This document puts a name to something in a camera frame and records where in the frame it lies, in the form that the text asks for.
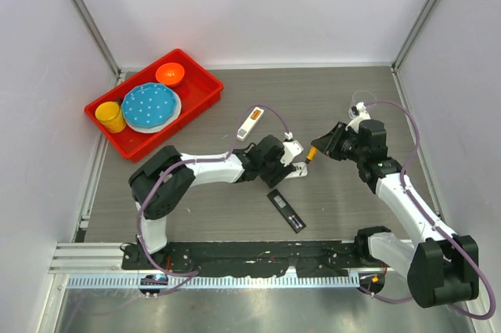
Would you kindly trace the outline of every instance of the screwdriver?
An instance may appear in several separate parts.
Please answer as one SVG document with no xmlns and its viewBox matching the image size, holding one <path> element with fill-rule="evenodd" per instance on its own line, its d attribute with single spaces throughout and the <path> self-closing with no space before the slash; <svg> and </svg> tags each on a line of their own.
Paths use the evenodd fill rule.
<svg viewBox="0 0 501 333">
<path fill-rule="evenodd" d="M 308 164 L 312 161 L 312 159 L 316 156 L 317 151 L 319 151 L 316 147 L 312 147 L 306 156 L 305 164 Z"/>
</svg>

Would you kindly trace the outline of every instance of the metal corner post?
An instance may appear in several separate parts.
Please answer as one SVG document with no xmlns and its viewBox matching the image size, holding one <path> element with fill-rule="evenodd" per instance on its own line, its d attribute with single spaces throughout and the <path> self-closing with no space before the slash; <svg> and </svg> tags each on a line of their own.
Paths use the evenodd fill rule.
<svg viewBox="0 0 501 333">
<path fill-rule="evenodd" d="M 91 13 L 89 12 L 84 0 L 71 0 L 71 1 L 73 2 L 74 7 L 78 12 L 78 15 L 80 16 L 85 26 L 87 27 L 88 32 L 94 39 L 94 42 L 96 43 L 99 51 L 103 54 L 104 59 L 108 63 L 108 66 L 111 68 L 114 75 L 118 77 L 120 75 L 120 68 L 115 59 L 113 58 L 113 55 L 111 54 L 108 45 L 104 41 L 104 38 L 101 35 L 101 32 L 99 31 L 99 28 L 97 27 L 96 23 L 94 22 L 94 19 L 92 18 Z"/>
<path fill-rule="evenodd" d="M 437 6 L 438 1 L 439 0 L 426 0 L 426 2 L 424 3 L 424 6 L 421 9 L 419 16 L 416 18 L 414 25 L 411 27 L 411 30 L 407 35 L 407 38 L 405 39 L 402 47 L 400 48 L 400 51 L 398 51 L 397 57 L 392 65 L 394 70 L 398 71 L 398 69 L 402 65 L 405 57 L 409 53 L 409 50 L 412 48 L 421 30 L 428 21 L 433 9 L 435 8 L 435 6 Z"/>
</svg>

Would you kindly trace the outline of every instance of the wall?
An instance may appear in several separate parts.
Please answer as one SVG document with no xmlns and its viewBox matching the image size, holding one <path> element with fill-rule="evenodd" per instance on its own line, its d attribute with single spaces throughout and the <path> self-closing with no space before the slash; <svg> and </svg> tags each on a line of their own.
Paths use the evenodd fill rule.
<svg viewBox="0 0 501 333">
<path fill-rule="evenodd" d="M 0 0 L 0 13 L 0 321 L 26 333 L 98 139 L 83 107 L 113 80 L 70 0 Z"/>
<path fill-rule="evenodd" d="M 402 67 L 443 212 L 501 296 L 501 0 L 441 0 Z M 501 331 L 501 314 L 493 323 Z"/>
<path fill-rule="evenodd" d="M 425 0 L 85 0 L 118 64 L 391 62 Z"/>
</svg>

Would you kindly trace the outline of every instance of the wooden table surface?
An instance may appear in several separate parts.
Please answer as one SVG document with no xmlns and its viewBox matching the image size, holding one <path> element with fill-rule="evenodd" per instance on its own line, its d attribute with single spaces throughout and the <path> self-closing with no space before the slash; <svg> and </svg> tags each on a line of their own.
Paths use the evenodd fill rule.
<svg viewBox="0 0 501 333">
<path fill-rule="evenodd" d="M 378 99 L 397 100 L 388 67 L 304 68 L 212 71 L 225 84 L 222 99 L 165 144 L 188 154 L 220 154 L 229 149 L 236 122 L 245 107 L 262 103 L 286 119 L 305 148 L 338 121 L 348 122 L 351 95 L 369 90 Z M 384 122 L 390 155 L 404 163 L 413 141 L 403 113 L 378 105 L 373 118 Z M 267 111 L 247 137 L 259 142 L 273 134 L 283 138 L 283 127 Z M 142 164 L 126 161 L 108 146 L 85 241 L 134 241 L 135 205 L 128 177 Z M 409 175 L 415 188 L 431 204 L 422 169 L 417 161 Z M 407 237 L 391 210 L 358 177 L 356 165 L 318 155 L 308 176 L 284 180 L 277 187 L 305 221 L 296 234 L 276 211 L 260 180 L 213 183 L 191 188 L 168 216 L 170 241 L 281 241 L 352 239 L 358 229 L 385 225 Z"/>
</svg>

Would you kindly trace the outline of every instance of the orange bowl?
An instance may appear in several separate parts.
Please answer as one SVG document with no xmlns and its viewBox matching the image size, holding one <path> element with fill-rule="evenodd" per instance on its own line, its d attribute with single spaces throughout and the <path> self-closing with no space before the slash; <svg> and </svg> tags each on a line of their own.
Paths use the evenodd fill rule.
<svg viewBox="0 0 501 333">
<path fill-rule="evenodd" d="M 159 66 L 155 78 L 161 84 L 173 88 L 182 82 L 185 77 L 185 68 L 181 64 L 167 63 Z"/>
</svg>

